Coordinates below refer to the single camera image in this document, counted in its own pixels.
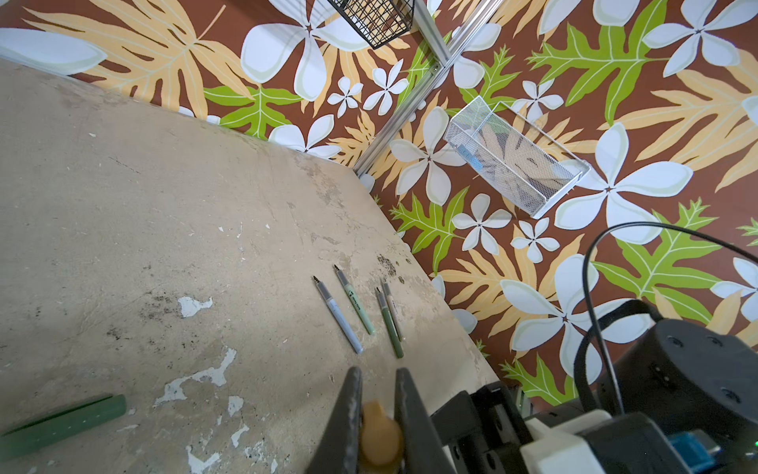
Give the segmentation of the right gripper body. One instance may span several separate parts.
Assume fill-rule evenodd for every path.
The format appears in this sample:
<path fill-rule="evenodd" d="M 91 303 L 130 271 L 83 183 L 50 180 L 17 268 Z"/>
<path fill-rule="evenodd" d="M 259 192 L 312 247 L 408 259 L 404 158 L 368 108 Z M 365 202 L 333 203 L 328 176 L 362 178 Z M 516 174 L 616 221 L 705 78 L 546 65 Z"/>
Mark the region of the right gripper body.
<path fill-rule="evenodd" d="M 528 472 L 520 449 L 533 438 L 504 384 L 459 392 L 432 414 L 432 424 L 456 472 Z"/>

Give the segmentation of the blue pen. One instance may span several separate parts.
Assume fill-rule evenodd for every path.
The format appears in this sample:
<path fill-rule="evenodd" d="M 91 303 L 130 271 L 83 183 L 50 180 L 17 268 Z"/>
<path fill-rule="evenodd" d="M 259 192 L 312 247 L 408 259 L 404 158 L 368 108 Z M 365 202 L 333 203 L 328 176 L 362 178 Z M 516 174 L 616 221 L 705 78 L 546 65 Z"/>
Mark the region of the blue pen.
<path fill-rule="evenodd" d="M 353 328 L 351 328 L 351 325 L 347 323 L 347 319 L 345 319 L 345 315 L 343 315 L 343 312 L 341 312 L 341 308 L 338 306 L 335 298 L 333 298 L 327 289 L 327 286 L 325 286 L 325 284 L 319 280 L 317 276 L 313 276 L 312 278 L 316 284 L 316 288 L 319 294 L 321 295 L 321 298 L 324 300 L 327 308 L 329 308 L 331 314 L 333 315 L 333 318 L 335 318 L 337 324 L 340 326 L 343 335 L 345 335 L 347 341 L 349 341 L 351 344 L 353 351 L 359 355 L 362 354 L 364 351 L 363 346 L 357 338 L 355 331 L 353 331 Z"/>

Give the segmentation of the dark green pen cap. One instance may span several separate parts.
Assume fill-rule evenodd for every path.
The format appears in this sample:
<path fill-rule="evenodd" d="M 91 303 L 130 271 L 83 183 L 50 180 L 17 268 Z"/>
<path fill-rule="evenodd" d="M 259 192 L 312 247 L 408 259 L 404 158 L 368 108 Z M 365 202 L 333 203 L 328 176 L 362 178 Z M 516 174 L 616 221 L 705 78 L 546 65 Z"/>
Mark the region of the dark green pen cap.
<path fill-rule="evenodd" d="M 1 462 L 34 453 L 126 414 L 126 397 L 109 395 L 19 426 L 1 436 Z"/>

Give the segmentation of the brown pen cap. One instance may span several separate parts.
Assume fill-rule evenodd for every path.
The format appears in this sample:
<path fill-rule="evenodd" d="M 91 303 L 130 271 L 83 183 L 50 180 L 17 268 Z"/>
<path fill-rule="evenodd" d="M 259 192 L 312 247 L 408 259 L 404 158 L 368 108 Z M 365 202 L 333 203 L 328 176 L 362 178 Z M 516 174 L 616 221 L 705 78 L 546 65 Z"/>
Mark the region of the brown pen cap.
<path fill-rule="evenodd" d="M 366 402 L 359 430 L 359 472 L 398 473 L 404 457 L 404 436 L 378 401 Z"/>

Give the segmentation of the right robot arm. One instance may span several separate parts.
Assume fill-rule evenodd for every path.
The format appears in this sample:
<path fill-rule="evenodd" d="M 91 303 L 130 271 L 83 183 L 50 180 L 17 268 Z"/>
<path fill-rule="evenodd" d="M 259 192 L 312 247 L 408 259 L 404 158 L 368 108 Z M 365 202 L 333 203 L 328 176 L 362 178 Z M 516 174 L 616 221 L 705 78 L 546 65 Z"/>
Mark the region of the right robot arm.
<path fill-rule="evenodd" d="M 596 384 L 596 334 L 634 316 L 653 327 Z M 734 336 L 631 300 L 601 317 L 574 359 L 578 399 L 523 417 L 501 383 L 432 415 L 460 473 L 753 473 L 757 355 Z"/>

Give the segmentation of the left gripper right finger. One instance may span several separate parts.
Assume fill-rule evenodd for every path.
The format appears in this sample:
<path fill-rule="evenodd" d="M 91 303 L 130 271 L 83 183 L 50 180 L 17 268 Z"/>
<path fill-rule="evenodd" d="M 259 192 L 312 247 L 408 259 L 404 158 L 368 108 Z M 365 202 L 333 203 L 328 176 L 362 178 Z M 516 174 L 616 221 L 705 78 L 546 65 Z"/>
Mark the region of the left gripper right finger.
<path fill-rule="evenodd" d="M 400 473 L 454 474 L 455 469 L 406 367 L 396 370 L 394 419 L 403 435 Z"/>

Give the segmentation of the dark green pen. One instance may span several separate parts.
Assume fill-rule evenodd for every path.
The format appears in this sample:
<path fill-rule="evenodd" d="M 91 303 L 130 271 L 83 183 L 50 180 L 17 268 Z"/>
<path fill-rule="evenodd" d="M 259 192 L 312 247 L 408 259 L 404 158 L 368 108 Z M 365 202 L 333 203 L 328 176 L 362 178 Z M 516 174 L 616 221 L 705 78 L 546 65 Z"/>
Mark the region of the dark green pen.
<path fill-rule="evenodd" d="M 402 344 L 401 344 L 399 335 L 397 333 L 397 330 L 394 324 L 394 320 L 393 320 L 393 317 L 388 305 L 388 301 L 380 288 L 375 288 L 375 291 L 376 291 L 377 300 L 380 306 L 380 310 L 381 310 L 385 325 L 387 327 L 387 331 L 389 334 L 389 338 L 390 338 L 395 356 L 397 359 L 402 359 L 405 354 L 404 354 Z"/>

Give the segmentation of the light green pen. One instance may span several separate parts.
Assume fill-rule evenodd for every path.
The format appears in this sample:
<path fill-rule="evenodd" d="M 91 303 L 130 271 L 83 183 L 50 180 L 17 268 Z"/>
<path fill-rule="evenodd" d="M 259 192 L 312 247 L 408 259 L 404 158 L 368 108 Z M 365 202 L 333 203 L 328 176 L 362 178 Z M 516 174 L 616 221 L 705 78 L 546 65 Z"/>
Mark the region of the light green pen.
<path fill-rule="evenodd" d="M 345 294 L 349 298 L 349 301 L 351 302 L 351 305 L 353 306 L 353 309 L 355 310 L 357 316 L 359 317 L 362 325 L 364 326 L 365 330 L 369 335 L 374 335 L 376 330 L 370 321 L 367 312 L 365 311 L 362 302 L 360 301 L 357 291 L 347 278 L 347 275 L 345 272 L 338 267 L 337 265 L 334 266 L 336 275 L 338 277 L 338 280 L 340 281 L 341 286 L 343 287 L 343 290 L 345 291 Z"/>

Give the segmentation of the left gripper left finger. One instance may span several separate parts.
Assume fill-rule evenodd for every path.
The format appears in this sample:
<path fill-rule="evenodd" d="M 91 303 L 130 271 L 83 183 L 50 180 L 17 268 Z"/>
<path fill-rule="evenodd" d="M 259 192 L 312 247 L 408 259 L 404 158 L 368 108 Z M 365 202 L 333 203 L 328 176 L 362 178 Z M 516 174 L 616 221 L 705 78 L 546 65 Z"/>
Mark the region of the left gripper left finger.
<path fill-rule="evenodd" d="M 351 367 L 306 473 L 358 472 L 361 400 L 362 373 Z"/>

